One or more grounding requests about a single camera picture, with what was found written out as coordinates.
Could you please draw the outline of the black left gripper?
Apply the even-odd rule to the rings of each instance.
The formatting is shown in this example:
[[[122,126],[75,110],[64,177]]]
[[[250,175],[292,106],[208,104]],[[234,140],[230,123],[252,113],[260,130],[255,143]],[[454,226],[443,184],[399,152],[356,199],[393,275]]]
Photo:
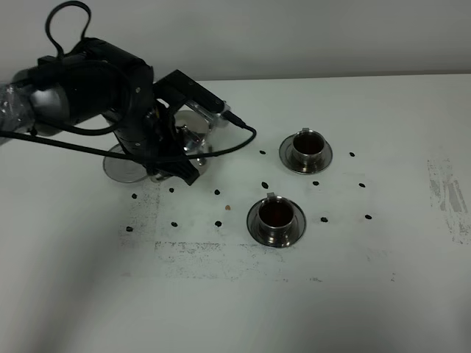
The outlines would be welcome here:
[[[158,179],[187,185],[199,170],[177,156],[174,119],[153,94],[154,71],[144,60],[98,38],[83,38],[67,54],[38,59],[36,130],[53,136],[116,136],[125,155],[152,165]]]

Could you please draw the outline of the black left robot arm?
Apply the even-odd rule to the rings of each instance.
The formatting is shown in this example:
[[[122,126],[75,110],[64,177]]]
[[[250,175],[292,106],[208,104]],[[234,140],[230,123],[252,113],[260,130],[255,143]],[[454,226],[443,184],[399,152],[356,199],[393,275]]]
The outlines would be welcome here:
[[[198,170],[184,154],[174,113],[193,98],[190,79],[180,71],[154,82],[152,66],[97,38],[83,38],[64,54],[41,57],[37,66],[15,75],[24,106],[27,135],[5,125],[1,136],[28,140],[108,158],[118,154],[51,140],[59,132],[82,136],[112,133],[123,158],[150,176],[179,177],[191,185]]]

